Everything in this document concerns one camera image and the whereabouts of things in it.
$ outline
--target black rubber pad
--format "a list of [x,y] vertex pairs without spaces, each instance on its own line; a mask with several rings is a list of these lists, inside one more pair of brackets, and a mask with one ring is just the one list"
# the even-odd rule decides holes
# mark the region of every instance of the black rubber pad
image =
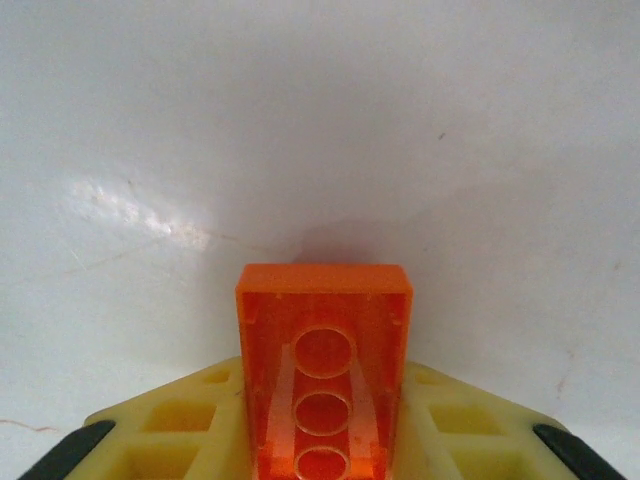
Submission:
[[545,424],[534,425],[533,431],[580,480],[625,480],[575,435]]
[[18,480],[64,479],[115,425],[114,421],[102,420],[71,432]]

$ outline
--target orange lego brick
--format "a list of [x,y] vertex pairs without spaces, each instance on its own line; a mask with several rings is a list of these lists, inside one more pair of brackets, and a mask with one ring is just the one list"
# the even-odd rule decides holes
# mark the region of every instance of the orange lego brick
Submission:
[[236,288],[260,480],[383,480],[412,288],[394,265],[248,265]]

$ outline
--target white background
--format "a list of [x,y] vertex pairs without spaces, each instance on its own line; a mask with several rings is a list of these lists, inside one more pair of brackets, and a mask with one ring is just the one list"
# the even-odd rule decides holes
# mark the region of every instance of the white background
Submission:
[[0,477],[239,353],[248,262],[404,265],[409,356],[640,478],[640,4],[0,3]]

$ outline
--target yellow plastic base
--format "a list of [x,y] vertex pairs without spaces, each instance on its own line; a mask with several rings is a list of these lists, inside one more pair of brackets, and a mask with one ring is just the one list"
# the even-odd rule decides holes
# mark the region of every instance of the yellow plastic base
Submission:
[[[241,359],[98,412],[115,428],[67,480],[250,480]],[[405,369],[394,480],[575,480],[538,439],[540,413],[421,365]]]

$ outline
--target lego brick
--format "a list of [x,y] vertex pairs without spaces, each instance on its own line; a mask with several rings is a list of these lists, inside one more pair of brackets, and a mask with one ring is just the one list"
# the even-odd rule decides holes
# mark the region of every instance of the lego brick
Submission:
[[260,480],[386,478],[411,300],[398,266],[246,267],[236,301]]

